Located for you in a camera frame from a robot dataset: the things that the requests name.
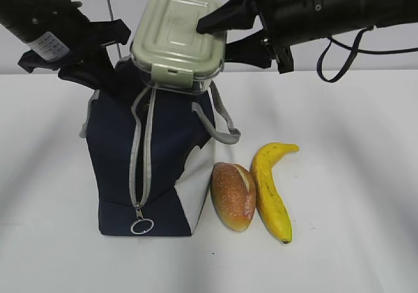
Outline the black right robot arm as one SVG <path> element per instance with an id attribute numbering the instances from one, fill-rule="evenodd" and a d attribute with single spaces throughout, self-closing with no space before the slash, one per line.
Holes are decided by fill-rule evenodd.
<path id="1" fill-rule="evenodd" d="M 198 21 L 197 32 L 262 29 L 227 45 L 225 61 L 279 73 L 294 70 L 291 47 L 359 29 L 417 22 L 417 0 L 229 0 Z"/>

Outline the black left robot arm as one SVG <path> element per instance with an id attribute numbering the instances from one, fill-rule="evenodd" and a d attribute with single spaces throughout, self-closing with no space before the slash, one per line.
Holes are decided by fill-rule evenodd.
<path id="1" fill-rule="evenodd" d="M 62 80 L 117 94 L 119 79 L 107 47 L 126 44 L 122 20 L 93 22 L 77 0 L 1 0 L 1 25 L 29 47 L 18 65 L 58 72 Z"/>

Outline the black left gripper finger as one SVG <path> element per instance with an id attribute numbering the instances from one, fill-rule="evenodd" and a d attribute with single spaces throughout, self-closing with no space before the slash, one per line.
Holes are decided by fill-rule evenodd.
<path id="1" fill-rule="evenodd" d="M 88 87 L 102 89 L 110 94 L 121 94 L 123 82 L 110 61 L 107 49 L 92 50 L 88 57 L 88 73 L 90 74 Z"/>
<path id="2" fill-rule="evenodd" d="M 89 70 L 83 69 L 79 65 L 63 67 L 58 72 L 61 80 L 74 82 L 90 89 L 100 89 L 98 79 Z"/>

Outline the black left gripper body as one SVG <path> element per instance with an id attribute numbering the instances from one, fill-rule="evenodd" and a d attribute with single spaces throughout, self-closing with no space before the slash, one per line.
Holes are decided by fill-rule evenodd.
<path id="1" fill-rule="evenodd" d="M 28 73 L 72 65 L 131 34 L 122 20 L 90 21 L 69 0 L 1 0 L 1 25 L 30 49 L 18 61 Z"/>

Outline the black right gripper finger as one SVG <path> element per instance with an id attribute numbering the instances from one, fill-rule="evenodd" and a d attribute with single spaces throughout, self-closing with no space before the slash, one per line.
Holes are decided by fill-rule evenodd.
<path id="1" fill-rule="evenodd" d="M 280 69 L 280 61 L 273 46 L 274 38 L 274 33 L 261 29 L 243 39 L 230 42 L 226 45 L 225 62 L 268 69 L 275 61 L 277 69 Z"/>
<path id="2" fill-rule="evenodd" d="M 248 30 L 259 14 L 260 0 L 228 0 L 198 20 L 199 34 L 213 34 L 230 30 Z"/>

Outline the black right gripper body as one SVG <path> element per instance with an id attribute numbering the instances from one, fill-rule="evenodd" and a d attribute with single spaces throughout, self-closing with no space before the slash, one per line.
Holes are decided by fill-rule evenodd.
<path id="1" fill-rule="evenodd" d="M 263 29 L 266 35 L 266 47 L 271 58 L 277 62 L 280 74 L 293 72 L 294 61 L 289 46 L 284 46 L 279 41 L 279 24 L 275 22 L 274 13 L 276 6 L 274 0 L 253 0 L 258 10 Z"/>

